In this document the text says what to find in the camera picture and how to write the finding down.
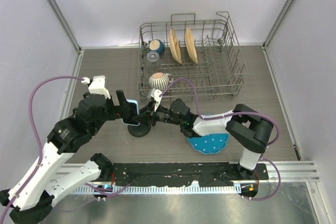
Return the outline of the grey wire dish rack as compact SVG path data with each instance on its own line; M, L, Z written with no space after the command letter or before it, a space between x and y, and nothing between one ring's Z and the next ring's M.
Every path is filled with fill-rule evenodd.
M192 31L198 64L189 57L185 44L185 32ZM182 64L177 63L171 53L170 29L175 30L181 49ZM159 39L165 51L160 55L159 72L169 73L175 78L187 78L199 97L228 98L237 96L244 84L248 70L237 39L229 12L216 12L214 19L197 19L194 13L173 14L167 22L150 22L140 26L138 59L138 93L141 100L147 97L152 75L146 69L149 41Z

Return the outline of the black phone stand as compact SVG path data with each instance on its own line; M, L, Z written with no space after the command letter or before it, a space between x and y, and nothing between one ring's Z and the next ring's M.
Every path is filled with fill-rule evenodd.
M139 114L141 113L143 113L143 107L139 110ZM128 131L134 137L146 136L150 132L150 130L151 130L150 127L146 127L143 124L140 124L139 126L128 125Z

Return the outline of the phone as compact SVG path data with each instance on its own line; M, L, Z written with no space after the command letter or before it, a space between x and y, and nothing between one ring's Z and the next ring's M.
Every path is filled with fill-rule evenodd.
M127 99L130 105L130 116L126 119L122 119L123 124L130 126L139 126L140 123L133 119L134 116L139 114L139 104L136 100Z

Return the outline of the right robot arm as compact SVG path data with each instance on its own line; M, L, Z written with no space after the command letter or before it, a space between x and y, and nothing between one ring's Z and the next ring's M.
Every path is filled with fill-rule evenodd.
M157 122L178 125L186 137L196 138L212 134L229 134L242 146L243 152L237 165L238 177L250 179L256 173L259 159L265 153L271 133L276 126L268 116L238 104L232 111L216 115L197 115L181 99L166 108L153 98L131 119L151 127Z

